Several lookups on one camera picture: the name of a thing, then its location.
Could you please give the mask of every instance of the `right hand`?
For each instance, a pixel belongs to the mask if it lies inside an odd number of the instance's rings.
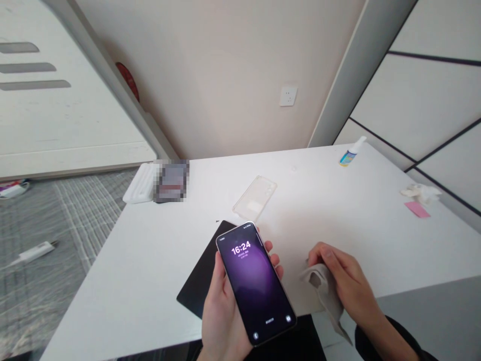
[[[344,308],[364,330],[386,319],[357,260],[337,248],[319,242],[309,252],[309,267],[325,263],[336,279],[336,289]]]

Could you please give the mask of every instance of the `electrical socket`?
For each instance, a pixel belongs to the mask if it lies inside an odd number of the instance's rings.
[[[280,106],[293,106],[296,101],[296,87],[282,87]]]

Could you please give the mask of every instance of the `left hand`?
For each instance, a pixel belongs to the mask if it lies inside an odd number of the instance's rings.
[[[272,242],[266,241],[264,246],[270,252]],[[284,269],[278,266],[279,256],[273,254],[271,262],[282,279]],[[203,349],[198,358],[200,361],[243,360],[252,350],[219,252],[215,254],[214,272],[204,303],[202,343]]]

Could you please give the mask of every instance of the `gray carpet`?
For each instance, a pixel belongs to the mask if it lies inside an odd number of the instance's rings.
[[[0,359],[40,358],[125,204],[137,169],[33,182],[0,201],[0,268],[44,241],[51,253],[0,271]]]

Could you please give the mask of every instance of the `sleeve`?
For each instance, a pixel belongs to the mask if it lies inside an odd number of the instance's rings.
[[[421,349],[421,346],[417,343],[414,337],[397,321],[391,317],[386,316],[388,321],[399,332],[403,339],[412,347],[414,352],[417,353],[421,361],[437,361],[431,354]],[[356,350],[359,352],[364,361],[383,361],[381,356],[377,353],[376,349],[372,345],[371,341],[367,338],[366,334],[360,327],[356,327],[355,332]]]

